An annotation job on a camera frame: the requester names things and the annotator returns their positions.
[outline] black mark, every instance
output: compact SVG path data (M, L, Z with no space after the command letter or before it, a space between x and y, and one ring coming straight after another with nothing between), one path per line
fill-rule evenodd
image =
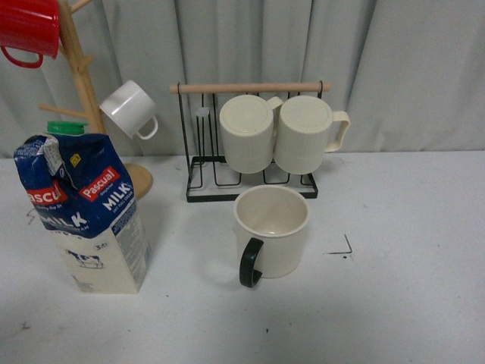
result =
M31 215L31 212L32 212L32 211L35 211L35 209L31 209L31 210L30 210L30 211L29 211L29 212L26 214L26 216L27 216L28 218L30 218L30 220L29 220L29 222L27 223L27 225L32 224L33 219L34 219L34 218L36 218L36 216L35 216L35 215Z
M335 253L327 253L327 254L352 254L352 247L350 246L350 242L349 242L349 239L347 238L347 235L344 234L343 235L346 239L346 242L347 242L347 246L349 247L349 251L348 252L335 252Z

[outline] wooden branch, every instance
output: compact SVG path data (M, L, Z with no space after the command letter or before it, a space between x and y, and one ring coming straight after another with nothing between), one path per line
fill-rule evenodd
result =
M72 18L71 9L65 0L58 0L59 20L61 23L61 42L66 52L67 63L73 74L77 93L81 104L86 113L90 130L93 133L106 133L102 115L99 111L98 100L96 99L94 88L92 87L91 77L86 66L86 57L83 54L77 30Z
M87 69L89 64L92 62L92 57L90 55L87 55L84 57L84 59L80 62L80 65L77 67L77 70L82 74L84 73Z
M61 53L64 57L67 57L66 51L64 50L64 47L61 43L59 43L59 53Z
M75 116L76 118L83 118L83 119L88 118L88 116L86 114L84 114L83 112L69 110L67 108L58 108L57 106L46 105L46 104L39 104L38 107L39 107L39 109L41 109L43 111L58 112L59 114Z
M76 11L81 10L86 5L88 5L92 0L79 0L76 4L70 7L70 12L74 14Z
M330 91L329 83L216 83L171 85L171 93L296 93Z

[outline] table surface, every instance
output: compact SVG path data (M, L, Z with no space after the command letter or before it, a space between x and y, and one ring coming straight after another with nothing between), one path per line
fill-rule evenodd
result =
M78 293L0 160L1 363L485 362L485 152L327 155L300 266L255 289L233 202L187 203L184 157L124 160L155 180L137 295Z

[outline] gray curtain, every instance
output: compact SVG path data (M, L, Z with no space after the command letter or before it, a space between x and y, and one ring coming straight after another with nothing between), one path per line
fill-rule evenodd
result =
M134 80L157 104L147 141L104 119L121 155L184 153L178 82L330 82L324 100L352 120L344 152L485 148L483 1L94 0L74 20L98 100ZM62 55L37 70L0 55L0 85L3 158L46 121L79 120L37 108L82 111ZM200 100L183 105L194 153Z

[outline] milk carton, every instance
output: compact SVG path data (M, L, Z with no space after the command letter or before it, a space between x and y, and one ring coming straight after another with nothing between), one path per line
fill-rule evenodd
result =
M40 134L14 160L79 290L137 293L150 246L133 183L109 137Z

